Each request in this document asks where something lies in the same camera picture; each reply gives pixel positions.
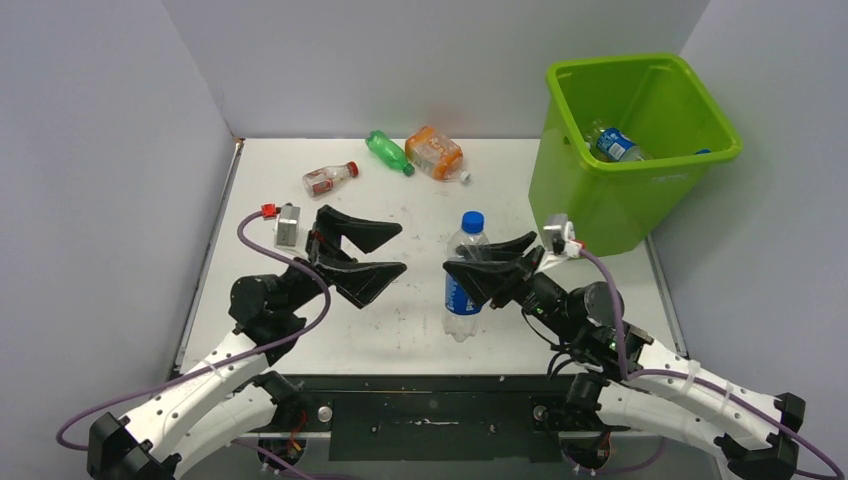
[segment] green bin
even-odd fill
[[[551,102],[530,184],[541,229],[566,213],[596,255],[636,247],[710,166],[742,140],[683,59],[672,54],[580,59],[551,65]],[[599,119],[653,160],[597,160],[583,139]],[[708,149],[710,153],[695,155]]]

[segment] white table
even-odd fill
[[[368,256],[349,242],[343,248],[360,261],[400,261],[408,270],[377,300],[357,310],[333,291],[329,315],[302,337],[275,366],[285,374],[456,375],[541,374],[550,359],[548,345],[527,327],[517,305],[483,310],[477,336],[457,343],[442,328],[445,273],[441,264],[448,238],[466,210],[486,216],[490,241],[518,237],[536,226],[527,199],[538,140],[458,140],[472,182],[440,183],[416,172],[410,178],[389,170],[362,140],[248,139],[231,177],[226,209],[201,279],[184,339],[185,371],[205,357],[233,320],[227,315],[233,282],[245,275],[281,274],[285,265],[259,255],[236,238],[236,226],[263,203],[292,202],[301,207],[301,243],[324,204],[343,213],[394,221],[403,232]],[[310,199],[301,176],[325,165],[355,161],[360,176],[338,190]],[[253,240],[273,248],[272,221],[254,221]],[[580,226],[576,225],[577,235]],[[674,348],[674,321],[664,305],[661,275],[655,275],[645,245],[604,258],[626,304],[626,320]],[[572,261],[547,272],[570,290],[600,280],[586,261]],[[307,321],[321,308],[320,297],[298,310]],[[543,333],[550,332],[535,324]],[[564,373],[576,372],[576,369]]]

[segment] green plastic bottle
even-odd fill
[[[407,177],[415,173],[415,167],[406,159],[406,153],[400,145],[391,141],[382,131],[371,132],[371,136],[365,139],[365,144],[392,170],[401,171]]]

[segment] plastic bottle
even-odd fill
[[[400,145],[391,141],[382,131],[371,132],[371,135],[365,139],[365,145],[368,145],[368,149],[392,170],[403,172],[407,177],[415,173],[415,167],[409,163]]]
[[[462,149],[433,127],[422,127],[406,139],[406,157],[427,176],[441,181],[467,183],[471,174],[463,169]]]
[[[600,120],[592,122],[591,131],[586,135],[585,140],[590,145],[589,150],[593,155],[598,157],[591,147],[603,155],[601,158],[606,158],[610,162],[638,162],[652,158],[617,128],[606,126]]]
[[[489,260],[479,248],[488,245],[489,239],[483,233],[484,217],[480,212],[465,212],[462,216],[462,228],[448,242],[448,260]],[[447,274],[445,278],[445,312],[442,326],[445,334],[452,335],[457,342],[463,342],[477,333],[482,305],[474,305],[468,294],[456,280]]]
[[[357,176],[359,168],[355,163],[347,162],[344,165],[323,167],[307,173],[303,176],[303,186],[310,197],[317,197]]]

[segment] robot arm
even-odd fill
[[[206,373],[163,390],[120,418],[106,413],[89,430],[92,478],[173,479],[218,447],[267,425],[284,400],[279,384],[258,377],[293,347],[306,320],[295,311],[322,293],[303,270],[316,273],[358,308],[364,308],[406,271],[399,262],[360,263],[341,249],[342,236],[370,253],[395,235],[396,223],[371,222],[322,207],[307,238],[309,258],[283,275],[238,279],[230,292],[235,329],[189,373]],[[261,354],[253,354],[262,348]],[[233,398],[233,390],[251,379]]]
[[[730,393],[795,432],[803,422],[802,399],[741,388],[676,355],[626,322],[623,349],[628,375],[622,378],[612,308],[613,295],[621,298],[620,293],[604,282],[565,291],[542,271],[563,256],[576,258],[582,245],[564,215],[552,217],[542,233],[544,247],[536,246],[526,254],[533,234],[491,245],[492,258],[498,262],[448,261],[444,269],[478,305],[490,302],[496,309],[511,301],[518,303],[525,314],[558,336],[563,351],[590,370],[579,374],[568,392],[569,408],[597,415],[610,426],[639,428],[694,445],[726,460],[731,471],[745,479],[794,475],[798,446],[773,425],[731,402]],[[707,384],[728,393],[717,393]]]

